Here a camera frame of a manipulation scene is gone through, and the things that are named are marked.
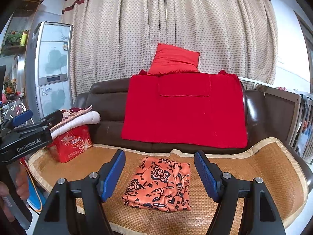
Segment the person's left hand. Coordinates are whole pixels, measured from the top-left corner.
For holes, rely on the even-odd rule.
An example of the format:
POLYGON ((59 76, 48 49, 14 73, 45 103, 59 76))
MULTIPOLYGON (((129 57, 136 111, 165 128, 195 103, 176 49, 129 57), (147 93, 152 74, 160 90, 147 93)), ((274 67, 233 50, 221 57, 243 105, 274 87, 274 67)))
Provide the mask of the person's left hand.
POLYGON ((1 181, 7 185, 10 191, 8 196, 3 197, 3 200, 20 225, 27 230, 32 222, 32 214, 27 207, 27 202, 21 200, 17 194, 16 176, 19 171, 19 162, 1 166, 1 181))

